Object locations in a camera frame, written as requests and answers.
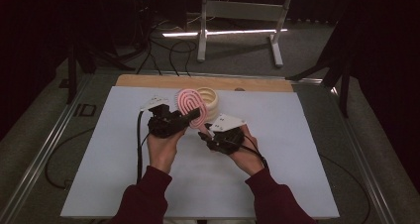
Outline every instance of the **cream-colored ring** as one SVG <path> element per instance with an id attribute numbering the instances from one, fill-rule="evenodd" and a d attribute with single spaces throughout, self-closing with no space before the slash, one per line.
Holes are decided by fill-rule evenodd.
<path id="1" fill-rule="evenodd" d="M 207 107 L 206 122 L 213 121 L 219 115 L 219 95 L 209 87 L 200 87 L 197 91 Z"/>

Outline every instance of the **white tabletop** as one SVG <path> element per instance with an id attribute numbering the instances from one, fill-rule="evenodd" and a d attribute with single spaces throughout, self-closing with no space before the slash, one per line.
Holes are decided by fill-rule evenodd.
<path id="1" fill-rule="evenodd" d="M 80 164 L 63 217 L 108 218 L 116 214 L 125 188 L 136 182 L 136 127 L 140 107 L 154 95 L 169 98 L 179 89 L 118 87 L 108 99 Z M 329 182 L 318 156 L 300 101 L 293 92 L 217 91 L 220 112 L 247 121 L 258 138 L 271 175 L 287 184 L 313 218 L 338 217 Z M 142 136 L 152 113 L 142 119 Z M 248 176 L 225 155 L 212 153 L 197 130 L 188 129 L 178 143 L 165 197 L 165 217 L 182 219 L 255 218 Z M 143 147 L 144 168 L 149 164 Z"/>

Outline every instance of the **person's left hand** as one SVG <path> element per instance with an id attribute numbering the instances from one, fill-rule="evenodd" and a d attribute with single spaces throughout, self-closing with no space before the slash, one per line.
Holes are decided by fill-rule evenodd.
<path id="1" fill-rule="evenodd" d="M 170 167 L 175 159 L 176 144 L 185 134 L 182 130 L 168 138 L 159 138 L 152 134 L 148 136 L 148 149 L 151 167 L 157 168 L 166 173 L 170 172 Z"/>

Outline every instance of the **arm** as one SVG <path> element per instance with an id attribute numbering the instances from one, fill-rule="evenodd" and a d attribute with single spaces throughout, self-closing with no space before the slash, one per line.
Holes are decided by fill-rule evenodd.
<path id="1" fill-rule="evenodd" d="M 255 149 L 254 145 L 258 147 L 257 139 L 251 135 L 248 127 L 241 129 L 248 137 L 243 145 L 251 149 Z M 259 157 L 245 149 L 239 149 L 229 157 L 250 175 L 246 184 L 255 197 L 254 209 L 259 224 L 315 223 L 296 202 L 290 188 L 275 182 Z"/>
<path id="2" fill-rule="evenodd" d="M 148 136 L 151 164 L 138 184 L 127 187 L 111 224 L 163 222 L 163 215 L 167 209 L 164 192 L 172 181 L 169 175 L 170 167 L 175 159 L 176 144 L 184 132 L 185 130 L 167 139 Z"/>

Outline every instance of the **maroon sleeve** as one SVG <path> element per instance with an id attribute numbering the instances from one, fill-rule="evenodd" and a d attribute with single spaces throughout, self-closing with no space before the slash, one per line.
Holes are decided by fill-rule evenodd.
<path id="1" fill-rule="evenodd" d="M 296 202 L 290 188 L 276 183 L 268 169 L 251 176 L 246 184 L 255 197 L 254 208 L 259 224 L 316 223 Z"/>
<path id="2" fill-rule="evenodd" d="M 172 181 L 167 173 L 148 166 L 137 185 L 127 187 L 112 224 L 161 224 L 167 209 L 164 192 Z"/>

